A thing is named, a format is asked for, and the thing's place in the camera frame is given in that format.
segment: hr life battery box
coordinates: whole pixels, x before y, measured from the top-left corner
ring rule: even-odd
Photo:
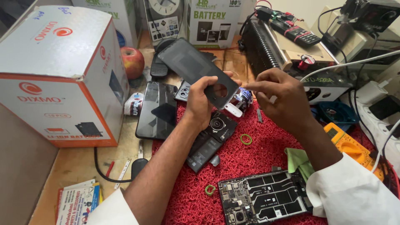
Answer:
[[[110,14],[41,6],[0,52],[4,107],[57,147],[118,145],[129,85]]]
[[[197,48],[229,48],[241,6],[240,0],[186,0],[189,42]]]
[[[107,12],[114,20],[120,47],[138,48],[142,31],[140,0],[72,0],[74,6]]]

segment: yellow multimeter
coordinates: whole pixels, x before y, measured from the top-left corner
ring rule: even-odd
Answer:
[[[340,152],[345,152],[347,155],[352,157],[359,164],[371,171],[374,167],[375,160],[370,156],[368,149],[360,145],[356,140],[354,140],[350,135],[346,134],[342,129],[336,126],[334,123],[329,123],[324,127],[325,132],[331,138],[333,144],[338,148]],[[376,168],[374,172],[381,181],[383,181],[383,171],[380,165]]]

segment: desk surface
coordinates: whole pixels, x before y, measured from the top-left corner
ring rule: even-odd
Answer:
[[[239,38],[240,36],[235,36],[232,47],[238,46],[237,40]],[[154,48],[150,43],[147,31],[143,31],[139,50],[142,52],[145,60],[144,76],[130,81],[130,94],[135,92],[144,93],[147,81],[151,80],[150,67]],[[212,52],[217,56],[217,60],[214,63],[219,68],[235,72],[234,79],[240,79],[243,84],[254,81],[254,75],[248,66],[246,57],[239,50],[210,50],[207,52]],[[179,87],[181,78],[176,74],[171,74],[166,79],[160,80],[160,82]],[[110,163],[112,161],[115,162],[110,173],[110,178],[112,179],[119,177],[128,158],[134,161],[138,157],[139,139],[135,136],[137,121],[138,117],[125,116],[118,147],[98,148],[99,167],[104,174]],[[144,140],[144,158],[150,159],[151,152],[152,141]],[[90,179],[96,179],[97,182],[100,182],[104,198],[107,198],[115,191],[115,183],[104,180],[97,173],[94,166],[93,148],[60,148],[29,224],[53,224],[55,221],[58,189]],[[130,179],[130,167],[126,171],[124,179]],[[120,187],[127,188],[128,185],[129,183],[122,183]]]

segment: metal spudger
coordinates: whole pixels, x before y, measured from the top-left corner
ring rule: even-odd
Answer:
[[[148,160],[143,158],[143,140],[139,140],[139,153],[138,159],[133,161],[131,169],[131,179],[135,179],[136,176],[142,171]]]

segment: red apple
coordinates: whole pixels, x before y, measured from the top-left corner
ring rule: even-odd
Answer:
[[[140,77],[144,69],[143,54],[139,50],[130,47],[122,47],[121,54],[128,79]]]

